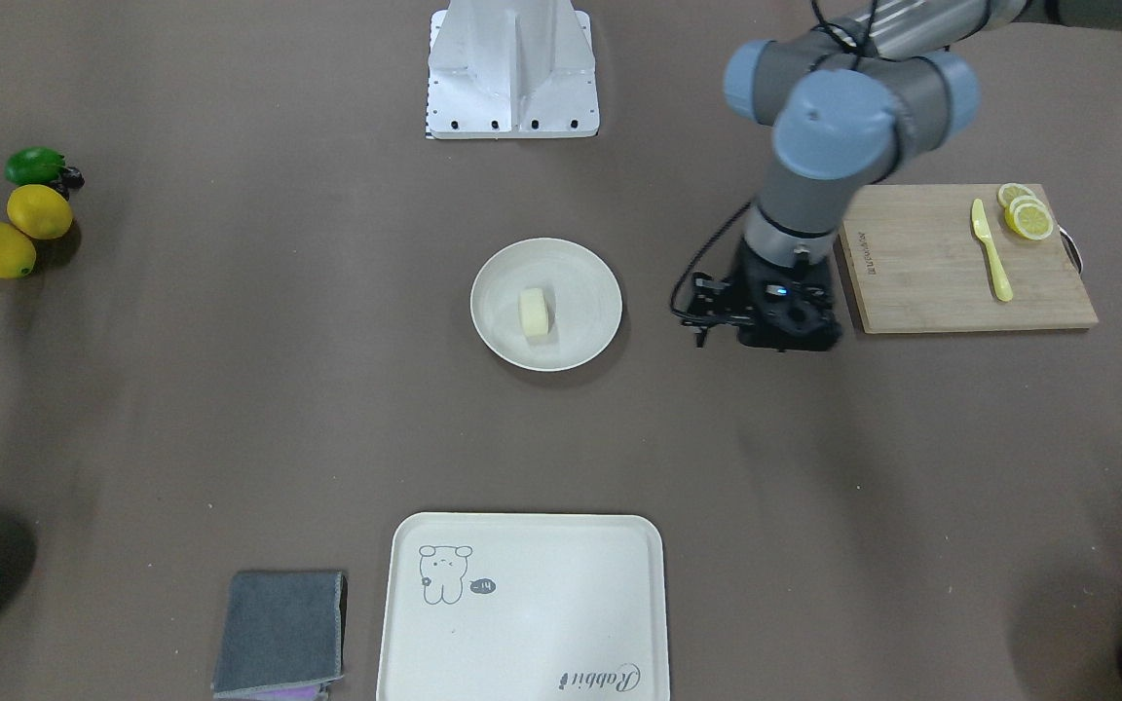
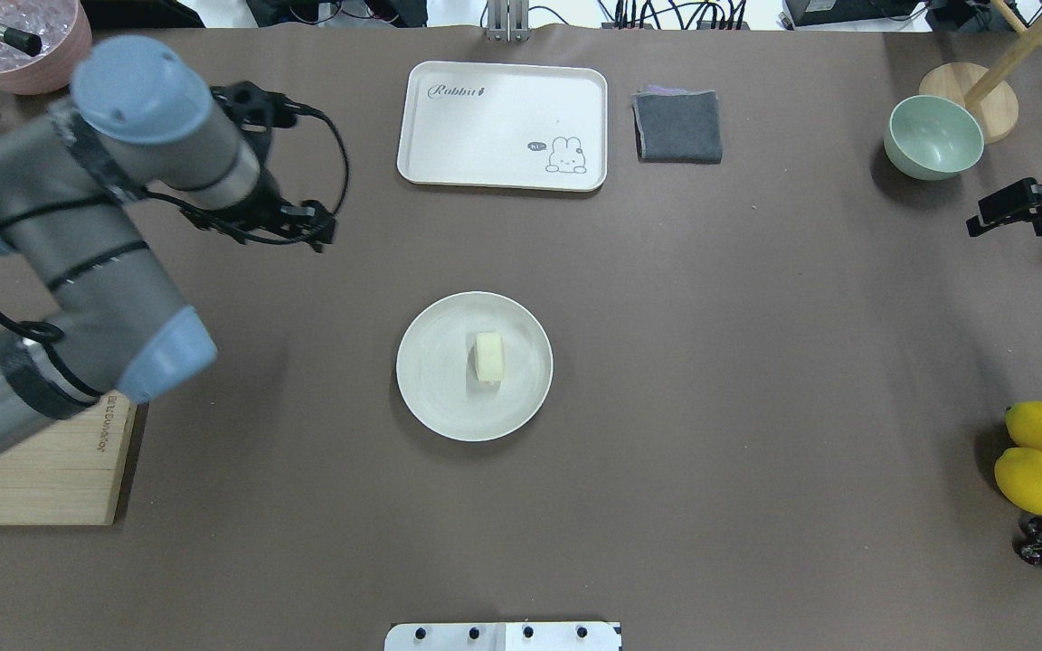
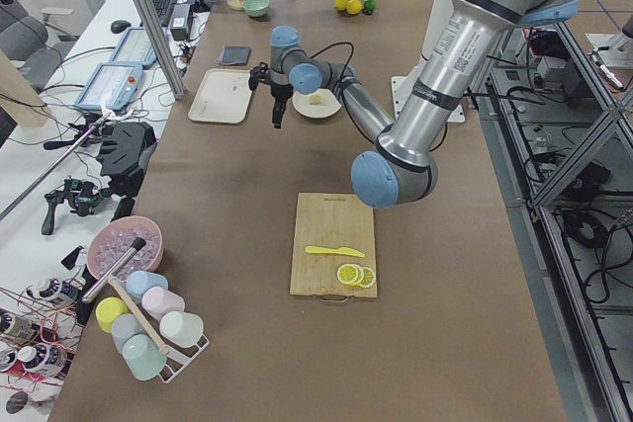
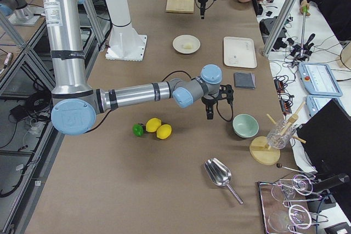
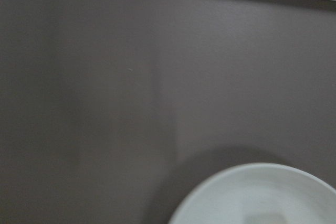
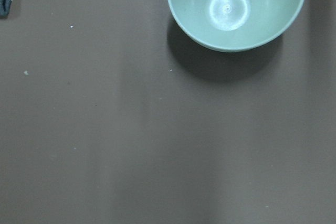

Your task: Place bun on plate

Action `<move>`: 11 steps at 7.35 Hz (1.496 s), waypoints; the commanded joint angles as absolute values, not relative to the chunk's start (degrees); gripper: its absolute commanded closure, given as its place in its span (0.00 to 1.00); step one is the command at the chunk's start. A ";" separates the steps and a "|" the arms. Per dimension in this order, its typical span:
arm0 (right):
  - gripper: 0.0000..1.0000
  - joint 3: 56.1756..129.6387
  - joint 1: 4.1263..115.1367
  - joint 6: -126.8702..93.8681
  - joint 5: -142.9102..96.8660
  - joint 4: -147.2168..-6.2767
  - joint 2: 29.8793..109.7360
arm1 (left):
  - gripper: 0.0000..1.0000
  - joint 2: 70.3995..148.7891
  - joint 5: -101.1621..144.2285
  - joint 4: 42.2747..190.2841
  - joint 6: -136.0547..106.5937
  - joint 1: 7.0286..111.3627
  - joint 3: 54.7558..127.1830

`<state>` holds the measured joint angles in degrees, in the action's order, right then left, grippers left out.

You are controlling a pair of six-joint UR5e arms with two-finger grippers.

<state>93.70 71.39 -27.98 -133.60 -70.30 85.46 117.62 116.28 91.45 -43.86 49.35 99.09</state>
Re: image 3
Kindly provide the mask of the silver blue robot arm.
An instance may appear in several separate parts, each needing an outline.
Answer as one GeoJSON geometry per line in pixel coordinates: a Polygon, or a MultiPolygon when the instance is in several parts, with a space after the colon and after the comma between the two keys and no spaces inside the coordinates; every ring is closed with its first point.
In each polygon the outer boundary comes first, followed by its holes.
{"type": "Polygon", "coordinates": [[[428,196],[438,171],[431,145],[457,108],[499,35],[519,26],[548,26],[574,17],[580,0],[452,0],[453,12],[396,119],[366,91],[352,67],[309,57],[299,32],[271,33],[267,77],[273,95],[328,89],[374,143],[351,166],[354,193],[386,209],[428,196]]]}

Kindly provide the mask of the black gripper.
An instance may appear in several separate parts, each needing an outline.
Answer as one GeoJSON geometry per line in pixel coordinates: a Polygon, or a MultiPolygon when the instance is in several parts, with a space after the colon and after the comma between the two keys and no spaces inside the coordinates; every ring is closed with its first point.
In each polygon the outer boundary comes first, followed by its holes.
{"type": "Polygon", "coordinates": [[[282,126],[282,121],[287,108],[287,102],[292,98],[294,87],[291,84],[272,83],[271,94],[274,98],[272,112],[272,124],[274,128],[282,126]]]}

